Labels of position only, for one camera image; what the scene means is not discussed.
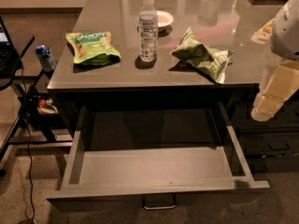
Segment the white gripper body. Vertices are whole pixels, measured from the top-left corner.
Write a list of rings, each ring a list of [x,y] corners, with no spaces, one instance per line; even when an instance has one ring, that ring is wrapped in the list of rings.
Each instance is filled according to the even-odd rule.
[[[263,95],[278,101],[287,101],[299,89],[299,62],[282,60],[264,89]]]

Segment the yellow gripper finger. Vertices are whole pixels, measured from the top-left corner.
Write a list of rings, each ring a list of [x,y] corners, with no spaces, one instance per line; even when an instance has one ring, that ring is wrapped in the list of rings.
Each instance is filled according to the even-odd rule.
[[[258,94],[253,103],[251,117],[256,121],[268,121],[276,115],[282,106],[283,103],[280,100]]]

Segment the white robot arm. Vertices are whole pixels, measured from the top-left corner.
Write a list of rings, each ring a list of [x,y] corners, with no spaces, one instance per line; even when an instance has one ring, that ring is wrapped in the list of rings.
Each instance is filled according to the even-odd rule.
[[[299,90],[299,0],[288,0],[276,17],[253,34],[251,40],[269,44],[281,58],[263,71],[251,117],[268,121]]]

